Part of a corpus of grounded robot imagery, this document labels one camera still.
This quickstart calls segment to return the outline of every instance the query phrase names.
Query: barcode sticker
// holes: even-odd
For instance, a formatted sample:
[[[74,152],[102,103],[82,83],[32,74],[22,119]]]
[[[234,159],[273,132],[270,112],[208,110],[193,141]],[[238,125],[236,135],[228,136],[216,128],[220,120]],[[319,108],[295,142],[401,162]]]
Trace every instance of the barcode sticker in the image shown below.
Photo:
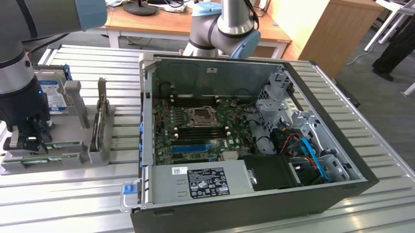
[[[186,174],[186,167],[172,167],[170,172],[173,175]]]

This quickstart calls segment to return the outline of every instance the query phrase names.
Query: black trousers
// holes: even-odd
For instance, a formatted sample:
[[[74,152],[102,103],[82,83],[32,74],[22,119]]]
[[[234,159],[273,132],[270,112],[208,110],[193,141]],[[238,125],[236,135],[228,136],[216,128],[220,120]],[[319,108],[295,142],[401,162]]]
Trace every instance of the black trousers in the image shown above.
[[[391,73],[396,65],[415,50],[415,16],[411,22],[389,43],[387,49],[383,51],[381,56],[372,64],[372,67],[380,73]]]

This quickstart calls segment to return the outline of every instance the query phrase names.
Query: aluminum slotted table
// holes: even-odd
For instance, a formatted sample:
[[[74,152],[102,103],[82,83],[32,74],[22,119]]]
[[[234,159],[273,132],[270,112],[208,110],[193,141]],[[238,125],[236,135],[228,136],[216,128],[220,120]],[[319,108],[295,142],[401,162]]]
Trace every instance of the aluminum slotted table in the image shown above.
[[[98,77],[108,80],[114,109],[110,164],[89,169],[0,176],[0,232],[132,232],[128,213],[118,210],[120,188],[137,177],[138,54],[142,51],[84,46],[48,49],[42,65],[70,66],[81,81],[85,104],[96,104]],[[412,232],[415,175],[372,126],[309,62],[291,65],[305,81],[380,182],[323,214],[262,223],[222,233]],[[297,96],[307,110],[305,101]],[[4,139],[4,124],[0,125]]]

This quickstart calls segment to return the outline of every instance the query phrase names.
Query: wooden desk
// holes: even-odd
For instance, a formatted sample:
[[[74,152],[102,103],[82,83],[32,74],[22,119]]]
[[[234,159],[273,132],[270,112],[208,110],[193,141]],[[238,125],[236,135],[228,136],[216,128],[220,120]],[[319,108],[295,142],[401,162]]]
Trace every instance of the wooden desk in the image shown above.
[[[287,45],[291,43],[288,35],[279,26],[273,26],[268,15],[260,18],[260,46],[272,47],[273,58],[280,58]],[[106,34],[109,36],[110,48],[118,48],[117,38],[120,36],[137,36],[161,39],[188,40],[190,28],[190,9],[181,14],[173,14],[157,11],[152,16],[134,16],[116,7],[114,11],[108,12],[108,21],[105,24]]]
[[[381,11],[371,0],[270,0],[268,14],[292,39],[283,59],[312,60],[335,78]]]

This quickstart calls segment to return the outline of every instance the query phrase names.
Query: table leg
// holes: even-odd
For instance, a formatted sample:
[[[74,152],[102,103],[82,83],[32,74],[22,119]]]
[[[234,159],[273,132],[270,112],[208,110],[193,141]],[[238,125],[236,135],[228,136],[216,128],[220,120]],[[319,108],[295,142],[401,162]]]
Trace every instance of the table leg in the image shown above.
[[[108,38],[109,38],[109,47],[113,49],[118,49],[118,32],[117,31],[108,31]]]
[[[415,83],[409,86],[409,88],[403,92],[404,96],[409,96],[415,91]]]
[[[367,52],[369,50],[369,48],[373,46],[376,40],[379,39],[381,33],[384,32],[384,30],[387,29],[388,25],[391,24],[391,21],[393,20],[395,16],[397,14],[397,11],[392,11],[389,17],[387,18],[387,20],[384,20],[384,23],[381,24],[381,27],[379,28],[375,36],[372,37],[372,39],[369,40],[368,45],[364,48],[364,51]]]
[[[285,48],[287,48],[287,43],[279,43],[273,49],[273,53],[272,53],[270,58],[280,59],[283,57]]]
[[[383,38],[379,40],[379,44],[383,44],[384,41],[388,39],[391,33],[395,31],[395,29],[396,29],[396,27],[397,27],[400,21],[403,20],[403,17],[404,17],[404,16],[405,16],[404,14],[400,15],[400,17],[397,18],[396,22],[395,22],[393,25],[391,26],[388,32],[384,34]]]

